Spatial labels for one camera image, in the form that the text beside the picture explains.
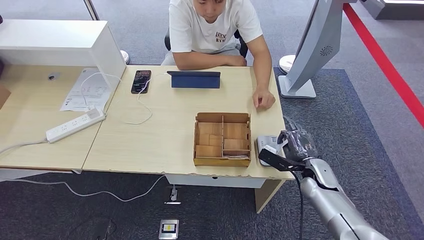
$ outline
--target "white t-shirt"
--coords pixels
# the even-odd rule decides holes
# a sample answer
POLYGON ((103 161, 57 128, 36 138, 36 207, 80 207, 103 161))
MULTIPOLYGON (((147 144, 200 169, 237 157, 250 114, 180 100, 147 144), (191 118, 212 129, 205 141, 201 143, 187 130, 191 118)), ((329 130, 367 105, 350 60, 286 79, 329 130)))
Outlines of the white t-shirt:
POLYGON ((196 0, 170 0, 169 38, 173 53, 211 54, 234 49, 236 30, 246 43, 262 35, 250 0, 226 0, 225 10, 214 23, 196 13, 193 1, 196 0))

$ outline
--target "cardboard box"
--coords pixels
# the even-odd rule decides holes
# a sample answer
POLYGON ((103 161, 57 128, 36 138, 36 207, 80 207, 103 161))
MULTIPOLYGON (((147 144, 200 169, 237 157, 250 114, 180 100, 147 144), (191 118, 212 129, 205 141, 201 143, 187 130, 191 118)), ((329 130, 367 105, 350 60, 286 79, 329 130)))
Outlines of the cardboard box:
POLYGON ((10 94, 11 92, 7 90, 6 87, 0 84, 0 109, 2 109, 10 94))
POLYGON ((194 125, 195 166, 248 167, 251 163, 248 113, 199 112, 194 125))

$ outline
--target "electrical outlet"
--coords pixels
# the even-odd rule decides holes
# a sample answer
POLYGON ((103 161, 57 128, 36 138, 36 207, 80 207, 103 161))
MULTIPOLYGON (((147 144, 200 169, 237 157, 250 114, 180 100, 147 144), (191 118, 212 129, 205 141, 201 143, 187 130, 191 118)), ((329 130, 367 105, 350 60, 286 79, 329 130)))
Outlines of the electrical outlet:
POLYGON ((93 108, 80 117, 46 131, 45 135, 48 143, 52 144, 105 119, 106 115, 101 109, 93 108))

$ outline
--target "document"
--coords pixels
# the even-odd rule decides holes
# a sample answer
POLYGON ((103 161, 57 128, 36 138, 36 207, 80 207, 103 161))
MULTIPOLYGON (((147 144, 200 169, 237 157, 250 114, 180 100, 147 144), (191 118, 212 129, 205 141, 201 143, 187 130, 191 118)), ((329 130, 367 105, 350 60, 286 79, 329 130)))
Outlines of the document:
POLYGON ((89 106, 98 107, 102 110, 105 109, 105 105, 111 95, 111 89, 103 79, 102 74, 95 73, 99 73, 97 68, 84 68, 82 70, 72 89, 66 96, 60 108, 61 111, 85 112, 89 109, 89 106))

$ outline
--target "light wood tabletop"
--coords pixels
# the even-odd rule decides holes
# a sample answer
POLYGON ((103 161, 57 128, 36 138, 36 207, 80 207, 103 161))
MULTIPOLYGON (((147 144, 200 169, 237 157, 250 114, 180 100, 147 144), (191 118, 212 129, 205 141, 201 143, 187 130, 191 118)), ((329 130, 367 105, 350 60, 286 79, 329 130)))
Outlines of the light wood tabletop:
MULTIPOLYGON (((39 141, 46 131, 82 115, 59 111, 84 67, 6 66, 0 84, 11 92, 0 109, 0 149, 39 141), (61 73, 57 80, 49 74, 61 73)), ((58 142, 14 148, 0 154, 0 167, 80 170, 100 123, 58 142)))
POLYGON ((249 113, 252 146, 256 146, 253 141, 258 135, 277 135, 285 129, 274 73, 270 91, 277 101, 268 110, 256 110, 252 101, 253 86, 256 86, 253 68, 209 69, 221 72, 219 89, 171 88, 171 76, 166 72, 176 70, 175 66, 151 65, 126 68, 83 170, 293 179, 289 172, 261 166, 255 149, 249 167, 195 166, 193 163, 197 113, 249 113), (141 94, 140 101, 153 115, 143 124, 131 125, 124 122, 139 122, 149 116, 149 111, 137 101, 137 95, 131 94, 137 70, 152 71, 148 93, 141 94))

